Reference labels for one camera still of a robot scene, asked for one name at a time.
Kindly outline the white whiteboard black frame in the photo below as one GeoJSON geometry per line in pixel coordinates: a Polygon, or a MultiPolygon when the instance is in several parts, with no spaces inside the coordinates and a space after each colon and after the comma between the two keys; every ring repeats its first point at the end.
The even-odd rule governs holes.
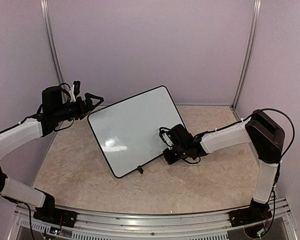
{"type": "Polygon", "coordinates": [[[183,124],[166,86],[161,85],[90,113],[88,124],[115,178],[163,154],[160,128],[183,124]]]}

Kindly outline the black wire easel stand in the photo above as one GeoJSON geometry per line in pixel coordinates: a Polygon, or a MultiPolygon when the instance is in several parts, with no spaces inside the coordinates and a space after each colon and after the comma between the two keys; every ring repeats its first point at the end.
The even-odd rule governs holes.
{"type": "Polygon", "coordinates": [[[143,173],[144,173],[144,170],[143,170],[143,168],[142,168],[140,165],[137,167],[137,170],[138,170],[138,172],[139,172],[140,174],[143,174],[143,173]]]}

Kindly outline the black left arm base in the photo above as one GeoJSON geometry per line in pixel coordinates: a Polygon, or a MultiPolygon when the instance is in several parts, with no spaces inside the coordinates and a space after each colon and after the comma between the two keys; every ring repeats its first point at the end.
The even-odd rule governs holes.
{"type": "Polygon", "coordinates": [[[46,223],[59,225],[61,227],[74,228],[78,213],[71,210],[57,208],[55,198],[43,192],[45,199],[42,207],[36,207],[33,217],[46,223]]]}

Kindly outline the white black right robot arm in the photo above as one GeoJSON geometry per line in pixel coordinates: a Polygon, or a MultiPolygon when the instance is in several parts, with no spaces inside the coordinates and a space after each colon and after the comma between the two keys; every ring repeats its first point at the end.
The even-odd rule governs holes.
{"type": "Polygon", "coordinates": [[[247,145],[258,166],[258,178],[253,194],[256,203],[247,208],[245,216],[256,222],[266,212],[264,204],[276,184],[285,142],[285,131],[266,112],[257,109],[237,122],[196,135],[182,124],[160,127],[159,137],[167,146],[164,158],[172,165],[179,160],[196,160],[222,149],[247,145]]]}

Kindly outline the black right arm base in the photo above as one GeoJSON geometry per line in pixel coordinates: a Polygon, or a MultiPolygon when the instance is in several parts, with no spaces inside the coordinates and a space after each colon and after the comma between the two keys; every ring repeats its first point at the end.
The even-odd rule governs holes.
{"type": "Polygon", "coordinates": [[[272,220],[274,214],[271,212],[269,201],[260,203],[251,199],[248,207],[232,210],[228,213],[231,226],[239,227],[261,221],[272,220]]]}

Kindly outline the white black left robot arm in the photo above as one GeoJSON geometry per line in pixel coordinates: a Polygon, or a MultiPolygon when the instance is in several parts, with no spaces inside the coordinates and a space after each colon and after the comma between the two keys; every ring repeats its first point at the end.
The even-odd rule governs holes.
{"type": "Polygon", "coordinates": [[[81,97],[79,81],[44,89],[36,113],[0,131],[0,197],[40,208],[47,221],[56,222],[59,209],[32,182],[54,134],[62,130],[60,125],[84,119],[103,102],[103,97],[92,93],[81,97]]]}

